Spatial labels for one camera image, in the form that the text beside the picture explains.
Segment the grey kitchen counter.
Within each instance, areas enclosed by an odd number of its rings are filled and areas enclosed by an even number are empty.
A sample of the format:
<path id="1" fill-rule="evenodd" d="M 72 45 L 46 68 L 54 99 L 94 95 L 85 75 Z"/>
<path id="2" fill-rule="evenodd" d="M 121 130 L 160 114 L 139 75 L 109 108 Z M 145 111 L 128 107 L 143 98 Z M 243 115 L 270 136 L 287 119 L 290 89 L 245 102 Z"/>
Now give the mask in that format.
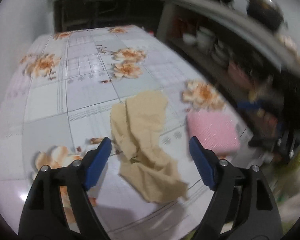
<path id="1" fill-rule="evenodd" d="M 261 52 L 278 70 L 300 78 L 300 62 L 256 20 L 213 0 L 160 0 L 206 16 L 239 35 Z"/>

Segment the pink plastic basin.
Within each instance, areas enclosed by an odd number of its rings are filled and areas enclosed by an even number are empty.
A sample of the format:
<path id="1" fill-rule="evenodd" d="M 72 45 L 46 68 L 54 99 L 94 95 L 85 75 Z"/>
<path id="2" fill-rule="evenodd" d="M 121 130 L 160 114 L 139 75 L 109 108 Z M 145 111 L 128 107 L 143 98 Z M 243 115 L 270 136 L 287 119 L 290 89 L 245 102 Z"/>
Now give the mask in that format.
<path id="1" fill-rule="evenodd" d="M 250 82 L 249 77 L 233 61 L 229 62 L 228 75 L 241 89 L 251 90 L 253 88 L 253 84 Z"/>

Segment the pink scrub sponge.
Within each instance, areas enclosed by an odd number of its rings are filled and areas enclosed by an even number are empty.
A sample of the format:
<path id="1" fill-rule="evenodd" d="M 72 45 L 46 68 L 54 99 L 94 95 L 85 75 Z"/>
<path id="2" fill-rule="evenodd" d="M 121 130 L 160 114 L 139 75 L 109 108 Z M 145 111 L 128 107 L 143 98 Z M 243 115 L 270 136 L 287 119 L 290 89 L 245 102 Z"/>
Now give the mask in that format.
<path id="1" fill-rule="evenodd" d="M 229 155 L 240 149 L 234 121 L 221 112 L 193 111 L 187 114 L 190 137 L 197 137 L 203 148 L 216 155 Z"/>

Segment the stack of white dishes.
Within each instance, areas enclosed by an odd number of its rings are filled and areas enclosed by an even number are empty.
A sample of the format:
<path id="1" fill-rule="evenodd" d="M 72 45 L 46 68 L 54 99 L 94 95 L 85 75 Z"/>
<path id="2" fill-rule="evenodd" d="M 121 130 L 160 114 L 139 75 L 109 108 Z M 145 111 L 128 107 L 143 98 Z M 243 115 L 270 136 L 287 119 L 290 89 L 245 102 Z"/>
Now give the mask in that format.
<path id="1" fill-rule="evenodd" d="M 199 27 L 196 32 L 197 46 L 201 52 L 208 53 L 215 40 L 214 33 L 204 27 Z"/>

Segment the white bowl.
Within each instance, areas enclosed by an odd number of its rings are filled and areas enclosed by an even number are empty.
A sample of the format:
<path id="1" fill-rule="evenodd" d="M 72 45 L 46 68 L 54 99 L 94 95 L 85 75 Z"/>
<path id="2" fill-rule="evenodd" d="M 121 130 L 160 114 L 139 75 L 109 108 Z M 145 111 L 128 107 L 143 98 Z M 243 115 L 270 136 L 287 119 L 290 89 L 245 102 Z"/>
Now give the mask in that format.
<path id="1" fill-rule="evenodd" d="M 188 34 L 188 33 L 183 33 L 183 42 L 186 44 L 186 45 L 189 45 L 189 46 L 194 46 L 197 42 L 197 39 L 194 35 L 192 34 Z"/>

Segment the black pot with lid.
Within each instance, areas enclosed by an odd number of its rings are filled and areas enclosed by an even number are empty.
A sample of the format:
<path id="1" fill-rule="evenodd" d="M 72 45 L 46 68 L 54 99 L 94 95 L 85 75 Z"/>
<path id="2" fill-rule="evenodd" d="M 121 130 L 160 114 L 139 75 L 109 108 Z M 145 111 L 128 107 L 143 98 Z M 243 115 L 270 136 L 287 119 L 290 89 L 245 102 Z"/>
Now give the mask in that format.
<path id="1" fill-rule="evenodd" d="M 287 26 L 280 6 L 273 0 L 246 0 L 247 15 L 275 33 L 282 24 Z"/>

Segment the beige cloth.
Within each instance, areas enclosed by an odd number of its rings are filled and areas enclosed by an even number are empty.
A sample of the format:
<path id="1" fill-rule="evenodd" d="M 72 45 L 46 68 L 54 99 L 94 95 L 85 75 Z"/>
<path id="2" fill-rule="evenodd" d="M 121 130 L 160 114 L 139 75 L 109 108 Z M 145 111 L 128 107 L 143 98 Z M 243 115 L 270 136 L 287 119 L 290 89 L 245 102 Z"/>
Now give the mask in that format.
<path id="1" fill-rule="evenodd" d="M 177 161 L 160 146 L 167 98 L 158 90 L 144 91 L 112 105 L 111 134 L 122 152 L 120 176 L 147 202 L 168 203 L 187 199 L 188 184 Z"/>

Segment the floral tablecloth table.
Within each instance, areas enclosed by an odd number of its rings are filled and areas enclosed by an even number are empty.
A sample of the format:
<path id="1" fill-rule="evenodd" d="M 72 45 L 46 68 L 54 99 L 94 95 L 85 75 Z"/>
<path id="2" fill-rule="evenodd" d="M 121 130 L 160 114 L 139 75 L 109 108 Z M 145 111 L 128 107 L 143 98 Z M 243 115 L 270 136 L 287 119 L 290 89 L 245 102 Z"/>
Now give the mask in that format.
<path id="1" fill-rule="evenodd" d="M 38 153 L 59 145 L 89 150 L 91 138 L 111 135 L 113 104 L 160 90 L 169 100 L 160 146 L 178 162 L 188 200 L 145 202 L 119 176 L 116 153 L 90 194 L 112 239 L 180 239 L 194 229 L 212 197 L 188 153 L 189 105 L 181 100 L 186 82 L 203 78 L 196 66 L 138 27 L 122 34 L 102 28 L 64 38 L 43 35 L 29 54 L 61 61 L 50 78 L 24 75 L 27 61 L 21 61 L 7 86 L 0 110 L 0 212 L 8 225 L 18 230 Z"/>

